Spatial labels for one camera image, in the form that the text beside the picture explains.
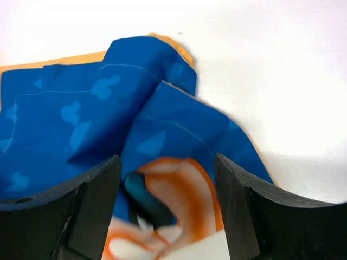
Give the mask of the blue cartoon placemat cloth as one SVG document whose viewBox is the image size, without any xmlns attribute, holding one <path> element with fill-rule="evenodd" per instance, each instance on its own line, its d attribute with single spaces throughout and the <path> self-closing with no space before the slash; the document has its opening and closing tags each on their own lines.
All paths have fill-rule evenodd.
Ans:
<svg viewBox="0 0 347 260">
<path fill-rule="evenodd" d="M 271 181 L 232 119 L 196 97 L 192 57 L 157 35 L 1 74 L 1 200 L 108 158 L 120 183 L 101 259 L 163 259 L 223 230 L 214 159 Z"/>
</svg>

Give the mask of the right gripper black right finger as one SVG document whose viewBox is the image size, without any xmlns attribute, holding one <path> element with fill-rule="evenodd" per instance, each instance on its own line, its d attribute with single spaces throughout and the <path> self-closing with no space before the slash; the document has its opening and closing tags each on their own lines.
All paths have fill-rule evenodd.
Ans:
<svg viewBox="0 0 347 260">
<path fill-rule="evenodd" d="M 285 191 L 223 154 L 214 171 L 231 259 L 346 259 L 346 203 Z"/>
</svg>

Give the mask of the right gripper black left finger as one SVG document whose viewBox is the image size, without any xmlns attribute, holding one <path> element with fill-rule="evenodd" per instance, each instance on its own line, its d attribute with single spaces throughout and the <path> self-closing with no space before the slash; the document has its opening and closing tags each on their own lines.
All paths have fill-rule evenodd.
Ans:
<svg viewBox="0 0 347 260">
<path fill-rule="evenodd" d="M 120 174 L 115 155 L 43 192 L 1 200 L 1 259 L 101 259 Z"/>
</svg>

